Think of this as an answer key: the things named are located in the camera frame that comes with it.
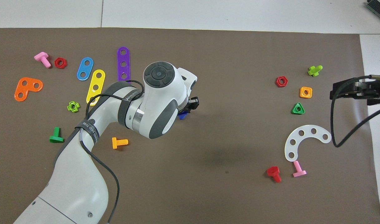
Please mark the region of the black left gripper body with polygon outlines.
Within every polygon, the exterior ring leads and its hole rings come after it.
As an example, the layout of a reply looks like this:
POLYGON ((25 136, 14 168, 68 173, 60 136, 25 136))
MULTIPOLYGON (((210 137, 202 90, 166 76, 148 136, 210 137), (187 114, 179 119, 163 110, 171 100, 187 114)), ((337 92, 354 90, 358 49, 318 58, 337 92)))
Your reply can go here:
POLYGON ((180 110, 178 113, 179 114, 184 114, 184 113, 190 113, 190 111, 193 109, 193 103, 192 102, 187 102, 186 106, 180 110))

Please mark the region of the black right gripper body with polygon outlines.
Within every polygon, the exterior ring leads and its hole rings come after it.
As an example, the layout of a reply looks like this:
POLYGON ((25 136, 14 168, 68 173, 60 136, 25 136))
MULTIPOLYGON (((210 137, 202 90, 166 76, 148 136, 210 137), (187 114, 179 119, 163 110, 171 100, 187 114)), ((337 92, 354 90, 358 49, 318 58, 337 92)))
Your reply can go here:
POLYGON ((366 99, 367 105, 380 104, 380 75, 368 75, 355 81, 356 99, 366 99))

